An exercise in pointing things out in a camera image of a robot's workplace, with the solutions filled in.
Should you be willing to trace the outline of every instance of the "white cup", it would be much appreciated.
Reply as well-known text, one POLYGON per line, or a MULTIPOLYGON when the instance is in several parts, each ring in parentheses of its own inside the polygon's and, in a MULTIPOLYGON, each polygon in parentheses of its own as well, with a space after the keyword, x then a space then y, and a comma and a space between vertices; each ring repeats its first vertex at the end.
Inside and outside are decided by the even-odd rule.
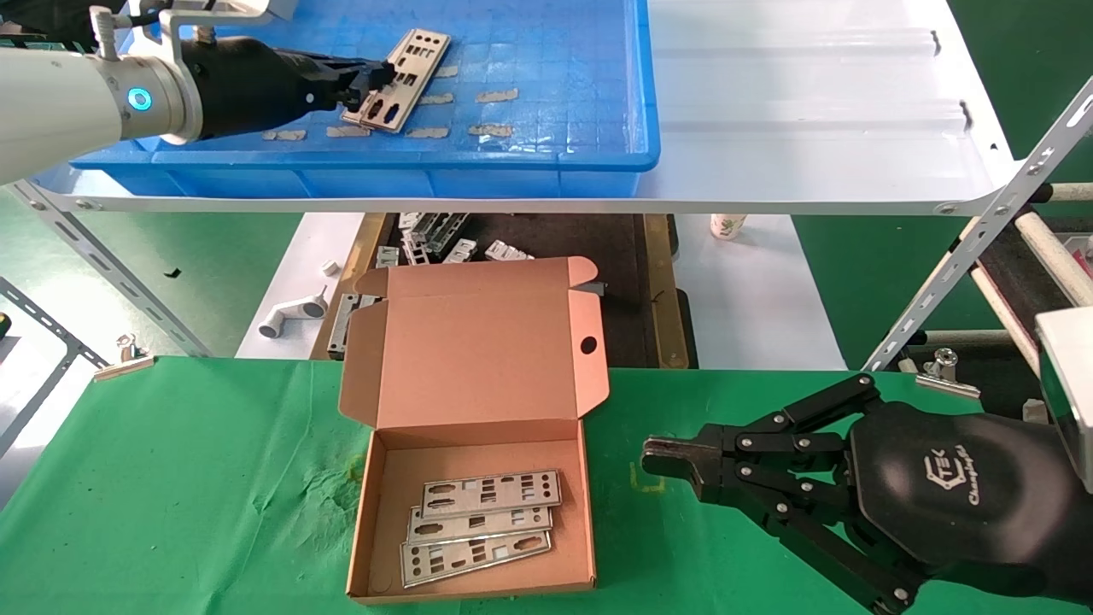
POLYGON ((721 240, 731 240, 740 234, 747 213, 714 213, 709 216, 709 232, 721 240))

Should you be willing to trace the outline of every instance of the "white pipe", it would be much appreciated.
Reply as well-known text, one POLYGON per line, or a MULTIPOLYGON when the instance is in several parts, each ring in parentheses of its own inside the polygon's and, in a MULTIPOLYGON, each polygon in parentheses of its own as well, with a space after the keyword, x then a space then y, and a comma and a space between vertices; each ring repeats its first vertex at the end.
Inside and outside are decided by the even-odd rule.
POLYGON ((1036 378, 1039 378, 1039 355, 1036 352, 1036 344, 1032 341, 1030 334, 1024 331, 1024 328, 1021 327, 1018 318, 1010 311, 1010 306, 998 292, 998 286, 987 275, 987 272, 983 270, 983 267, 974 267, 969 271, 969 274, 975 285, 979 286, 979 291, 983 292, 983 297, 987 299, 990 309, 995 311, 995 316, 1001 321, 1002 328, 1009 332, 1013 344, 1021 352, 1021 356, 1024 357, 1025 363, 1029 364, 1036 378))
POLYGON ((1055 233, 1035 213, 1025 213, 1015 221, 1018 230, 1048 271, 1058 280, 1067 296, 1078 306, 1093 305, 1093 279, 1074 256, 1059 243, 1055 233))
POLYGON ((1051 184, 1051 198, 1047 202, 1093 200, 1093 182, 1051 184))
POLYGON ((924 346, 997 346, 1013 344, 1006 330, 948 330, 926 332, 924 346))

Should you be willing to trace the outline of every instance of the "screw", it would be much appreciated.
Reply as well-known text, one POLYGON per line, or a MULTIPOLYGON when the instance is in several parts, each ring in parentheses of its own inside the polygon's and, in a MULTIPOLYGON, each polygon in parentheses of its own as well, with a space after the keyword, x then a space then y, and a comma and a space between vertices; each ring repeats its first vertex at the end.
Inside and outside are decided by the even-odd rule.
POLYGON ((933 360, 942 368, 951 368, 956 365, 956 353, 952 348, 938 348, 933 353, 933 360))

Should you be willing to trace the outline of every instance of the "blue plastic tray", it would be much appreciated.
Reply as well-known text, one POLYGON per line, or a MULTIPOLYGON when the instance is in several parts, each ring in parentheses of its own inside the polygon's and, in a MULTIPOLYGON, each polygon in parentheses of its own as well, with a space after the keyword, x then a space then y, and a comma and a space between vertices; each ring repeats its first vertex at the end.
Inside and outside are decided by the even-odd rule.
POLYGON ((220 198, 632 197, 660 155, 645 0, 299 0, 292 22, 219 28, 271 46, 384 58, 411 27, 451 35, 402 134, 447 127, 444 139, 373 131, 327 137, 348 126, 341 109, 313 113, 283 130, 301 141, 240 134, 187 145, 127 141, 72 162, 105 170, 136 194, 220 198), (482 104, 481 92, 519 91, 482 104), (479 123, 508 138, 471 135, 479 123))

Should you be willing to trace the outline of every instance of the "blue indicator light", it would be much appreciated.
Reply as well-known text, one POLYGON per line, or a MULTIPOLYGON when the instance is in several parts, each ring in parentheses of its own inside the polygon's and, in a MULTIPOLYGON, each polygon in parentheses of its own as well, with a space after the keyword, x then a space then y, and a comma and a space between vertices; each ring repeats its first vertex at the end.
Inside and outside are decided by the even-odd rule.
POLYGON ((143 87, 132 87, 129 90, 129 106, 137 110, 148 110, 152 108, 152 94, 143 87))

